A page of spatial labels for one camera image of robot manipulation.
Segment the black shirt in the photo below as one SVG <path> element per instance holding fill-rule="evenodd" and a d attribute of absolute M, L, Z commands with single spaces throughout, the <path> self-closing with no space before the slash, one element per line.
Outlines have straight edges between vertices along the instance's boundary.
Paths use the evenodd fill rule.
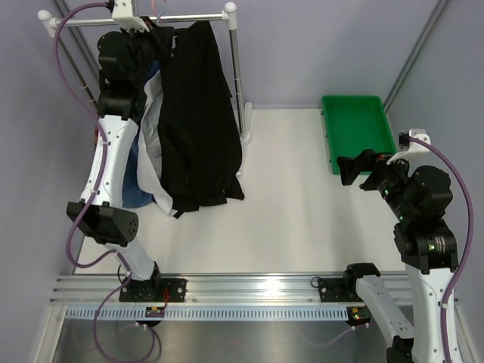
<path fill-rule="evenodd" d="M 175 34 L 172 57 L 160 68 L 157 127 L 161 185 L 180 216 L 245 195 L 237 179 L 242 147 L 213 29 L 197 21 Z"/>

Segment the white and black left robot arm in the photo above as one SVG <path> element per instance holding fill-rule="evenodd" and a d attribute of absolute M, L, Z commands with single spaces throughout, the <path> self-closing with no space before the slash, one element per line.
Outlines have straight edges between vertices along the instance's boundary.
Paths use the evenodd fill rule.
<path fill-rule="evenodd" d="M 67 215 L 125 268 L 122 302 L 167 303 L 175 289 L 139 242 L 138 215 L 123 209 L 129 151 L 147 101 L 144 87 L 155 63 L 172 57 L 173 36 L 172 27 L 152 26 L 146 33 L 114 31 L 98 40 L 98 143 L 85 189 L 79 201 L 68 203 Z"/>

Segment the pink wire hanger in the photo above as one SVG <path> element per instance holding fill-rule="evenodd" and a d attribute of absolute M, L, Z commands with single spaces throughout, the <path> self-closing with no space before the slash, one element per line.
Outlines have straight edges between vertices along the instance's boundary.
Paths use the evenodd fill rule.
<path fill-rule="evenodd" d="M 151 0 L 150 3 L 151 3 L 151 9 L 157 19 L 157 24 L 159 26 L 164 26 L 164 23 L 162 20 L 162 16 L 164 15 L 164 13 L 159 9 L 159 5 L 158 5 L 159 2 L 157 0 Z"/>

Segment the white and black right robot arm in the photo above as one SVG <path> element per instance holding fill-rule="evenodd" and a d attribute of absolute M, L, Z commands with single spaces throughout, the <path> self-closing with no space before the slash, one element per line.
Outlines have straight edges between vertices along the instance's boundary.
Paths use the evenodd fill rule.
<path fill-rule="evenodd" d="M 342 290 L 362 299 L 382 332 L 388 362 L 461 362 L 455 305 L 445 290 L 458 269 L 455 236 L 443 216 L 453 194 L 449 175 L 435 166 L 409 171 L 407 160 L 363 150 L 357 157 L 338 157 L 343 185 L 362 172 L 364 191 L 378 191 L 398 222 L 394 242 L 411 286 L 414 317 L 409 321 L 383 286 L 374 264 L 348 265 Z"/>

